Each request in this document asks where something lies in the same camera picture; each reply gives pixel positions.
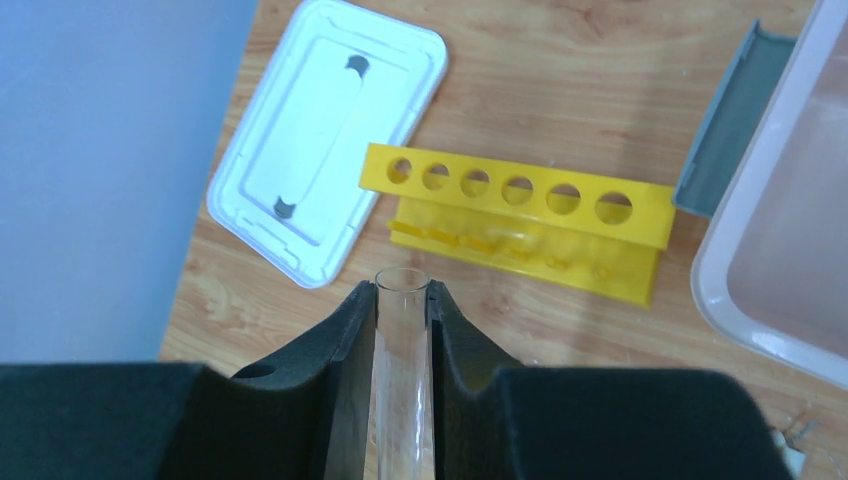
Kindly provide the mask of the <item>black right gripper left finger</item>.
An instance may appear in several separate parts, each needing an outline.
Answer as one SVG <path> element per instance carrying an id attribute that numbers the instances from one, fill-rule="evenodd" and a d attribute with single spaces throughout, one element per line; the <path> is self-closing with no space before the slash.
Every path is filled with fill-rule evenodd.
<path id="1" fill-rule="evenodd" d="M 225 376 L 202 363 L 5 365 L 5 479 L 359 479 L 376 288 Z"/>

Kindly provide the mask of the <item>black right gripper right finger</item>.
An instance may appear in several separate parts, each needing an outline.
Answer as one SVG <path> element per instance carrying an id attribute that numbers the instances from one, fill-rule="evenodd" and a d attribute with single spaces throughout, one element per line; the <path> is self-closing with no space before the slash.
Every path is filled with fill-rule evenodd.
<path id="1" fill-rule="evenodd" d="M 764 416 L 713 370 L 530 367 L 427 289 L 439 479 L 787 479 Z"/>

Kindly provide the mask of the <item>yellow test tube rack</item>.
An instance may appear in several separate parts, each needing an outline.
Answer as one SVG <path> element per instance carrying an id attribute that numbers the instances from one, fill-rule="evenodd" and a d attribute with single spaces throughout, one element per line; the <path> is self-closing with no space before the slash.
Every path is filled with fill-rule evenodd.
<path id="1" fill-rule="evenodd" d="M 381 144 L 360 184 L 394 195 L 394 244 L 649 307 L 669 186 Z"/>

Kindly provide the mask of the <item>clear glass test tube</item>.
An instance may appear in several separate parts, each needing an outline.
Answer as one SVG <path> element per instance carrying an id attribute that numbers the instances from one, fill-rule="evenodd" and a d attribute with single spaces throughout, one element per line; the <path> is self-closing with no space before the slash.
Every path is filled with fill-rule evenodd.
<path id="1" fill-rule="evenodd" d="M 389 267 L 375 276 L 375 435 L 379 479 L 434 477 L 429 276 Z"/>

